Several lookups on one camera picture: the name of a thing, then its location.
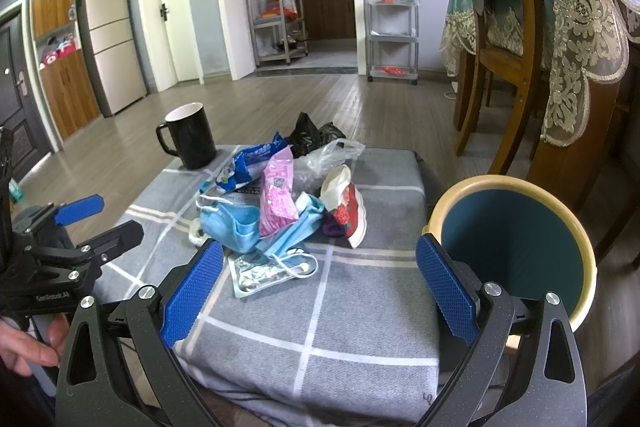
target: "blue gripper pad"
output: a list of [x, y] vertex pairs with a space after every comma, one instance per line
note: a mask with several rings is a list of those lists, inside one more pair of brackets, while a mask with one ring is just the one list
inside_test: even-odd
[[104, 208], [104, 200], [98, 194], [60, 206], [56, 213], [57, 225], [71, 225], [85, 217], [99, 214]]
[[476, 307], [436, 245], [426, 235], [418, 239], [415, 260], [451, 333], [464, 339], [466, 345], [470, 346], [479, 333]]
[[220, 243], [211, 241], [207, 250], [184, 277], [164, 307], [160, 337], [166, 347], [186, 339], [213, 285], [222, 272], [224, 257]]

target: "refrigerator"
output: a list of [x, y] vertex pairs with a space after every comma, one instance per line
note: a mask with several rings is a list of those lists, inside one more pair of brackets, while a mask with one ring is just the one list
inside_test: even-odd
[[95, 98], [113, 116], [146, 95], [127, 0], [77, 0], [82, 52]]

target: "trash pile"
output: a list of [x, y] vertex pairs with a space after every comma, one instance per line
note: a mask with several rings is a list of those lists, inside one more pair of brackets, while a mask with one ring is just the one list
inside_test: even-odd
[[318, 261], [302, 242], [316, 230], [352, 248], [364, 238], [366, 210], [346, 165], [364, 149], [301, 112], [290, 136], [242, 149], [203, 184], [190, 241], [199, 247], [212, 237], [229, 251], [236, 297], [311, 277]]

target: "wooden floor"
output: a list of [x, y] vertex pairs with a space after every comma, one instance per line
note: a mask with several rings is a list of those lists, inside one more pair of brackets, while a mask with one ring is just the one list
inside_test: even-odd
[[[424, 81], [411, 86], [395, 80], [367, 83], [356, 75], [305, 75], [248, 78], [233, 83], [174, 87], [152, 94], [113, 118], [100, 119], [65, 143], [22, 185], [28, 204], [63, 202], [101, 194], [100, 216], [70, 227], [75, 241], [102, 232], [124, 213], [137, 195], [171, 160], [156, 140], [155, 127], [172, 108], [204, 103], [217, 143], [259, 143], [276, 131], [286, 136], [300, 111], [319, 125], [333, 121], [348, 138], [370, 147], [415, 150], [447, 187], [487, 172], [506, 128], [513, 97], [495, 90], [492, 107], [482, 107], [478, 129], [465, 155], [453, 154], [457, 132], [450, 84]], [[527, 129], [509, 174], [524, 177], [536, 126]], [[578, 217], [596, 243], [622, 207], [630, 180], [610, 161]], [[596, 297], [577, 332], [588, 391], [640, 349], [640, 274], [630, 262], [640, 251], [636, 216], [598, 269]], [[210, 399], [226, 425], [262, 425], [221, 399]]]

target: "pink package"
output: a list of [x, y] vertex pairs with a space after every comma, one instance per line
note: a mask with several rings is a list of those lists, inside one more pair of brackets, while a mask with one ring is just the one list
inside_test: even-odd
[[287, 146], [270, 158], [262, 173], [259, 226], [262, 237], [298, 220], [298, 211], [291, 198], [292, 186], [293, 155]]

